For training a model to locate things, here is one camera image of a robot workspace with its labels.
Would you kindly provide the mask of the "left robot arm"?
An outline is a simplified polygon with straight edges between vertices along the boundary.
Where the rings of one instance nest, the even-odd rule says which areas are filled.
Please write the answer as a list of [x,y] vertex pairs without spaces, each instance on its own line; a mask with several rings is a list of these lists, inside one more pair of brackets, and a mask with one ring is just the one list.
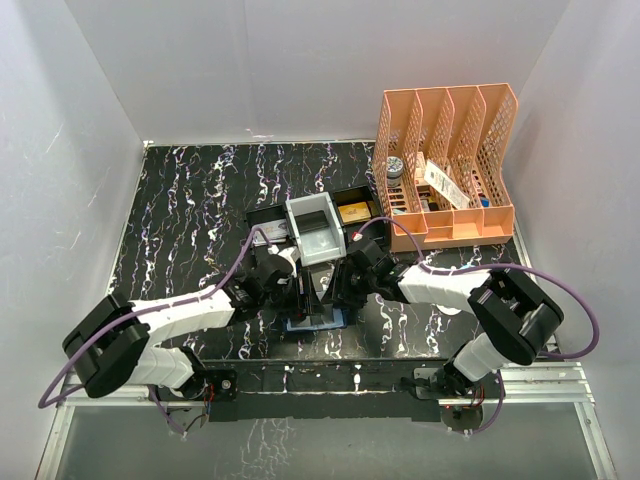
[[124,385],[169,388],[184,399],[203,396],[207,369],[197,355],[162,344],[248,322],[263,309],[300,316],[299,248],[272,246],[267,252],[250,270],[224,275],[209,293],[136,302],[116,294],[104,297],[63,342],[87,396],[106,397]]

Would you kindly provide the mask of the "orange desk file organizer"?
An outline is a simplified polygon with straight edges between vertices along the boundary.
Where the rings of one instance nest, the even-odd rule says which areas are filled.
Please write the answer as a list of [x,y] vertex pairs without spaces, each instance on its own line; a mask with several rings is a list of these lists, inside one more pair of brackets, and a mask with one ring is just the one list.
[[[393,219],[394,252],[504,244],[515,207],[502,177],[518,111],[507,83],[384,92],[372,159],[383,212]],[[388,188],[388,156],[404,161],[398,188]],[[424,180],[432,160],[470,198],[457,210]]]

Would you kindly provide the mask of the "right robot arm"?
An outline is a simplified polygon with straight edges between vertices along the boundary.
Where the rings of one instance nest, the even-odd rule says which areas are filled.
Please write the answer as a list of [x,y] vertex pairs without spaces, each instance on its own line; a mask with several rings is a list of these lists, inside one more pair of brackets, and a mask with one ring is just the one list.
[[481,334],[461,346],[427,378],[402,379],[405,388],[440,396],[471,395],[482,379],[508,363],[530,365],[564,314],[517,266],[480,271],[432,270],[407,264],[368,238],[353,242],[336,262],[323,303],[360,309],[372,294],[402,304],[432,304],[473,314]]

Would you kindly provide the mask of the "white VIP card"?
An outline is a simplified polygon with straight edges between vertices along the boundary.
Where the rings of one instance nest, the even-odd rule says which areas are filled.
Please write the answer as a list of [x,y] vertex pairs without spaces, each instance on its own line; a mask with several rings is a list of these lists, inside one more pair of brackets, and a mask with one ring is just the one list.
[[[285,242],[287,237],[289,236],[288,224],[284,219],[264,222],[258,224],[257,228],[262,230],[269,241],[273,243]],[[258,232],[253,238],[253,244],[255,246],[263,246],[266,245],[267,242],[264,236],[260,232]]]

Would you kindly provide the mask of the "white plastic bin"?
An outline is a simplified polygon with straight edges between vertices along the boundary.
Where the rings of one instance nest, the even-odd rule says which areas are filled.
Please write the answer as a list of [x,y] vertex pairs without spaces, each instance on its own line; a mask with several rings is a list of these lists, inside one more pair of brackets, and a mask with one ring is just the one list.
[[329,193],[287,200],[285,209],[303,267],[334,261],[346,255],[343,228]]

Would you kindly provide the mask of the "black tray with gold card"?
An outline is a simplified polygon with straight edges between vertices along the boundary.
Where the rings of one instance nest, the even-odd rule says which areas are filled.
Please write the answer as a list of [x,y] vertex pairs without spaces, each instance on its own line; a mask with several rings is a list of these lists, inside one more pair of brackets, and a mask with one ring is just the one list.
[[[383,214],[376,194],[367,184],[335,190],[330,196],[347,245],[366,222]],[[363,236],[374,240],[382,249],[390,247],[390,226],[383,221],[367,227]]]

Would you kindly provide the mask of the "blue card holder wallet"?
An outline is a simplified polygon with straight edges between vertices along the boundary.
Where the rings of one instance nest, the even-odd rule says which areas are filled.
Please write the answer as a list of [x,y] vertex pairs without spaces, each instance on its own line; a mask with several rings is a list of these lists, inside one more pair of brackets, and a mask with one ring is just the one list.
[[284,325],[286,332],[300,333],[341,329],[346,327],[347,323],[346,310],[325,307],[320,313],[293,316],[287,319]]

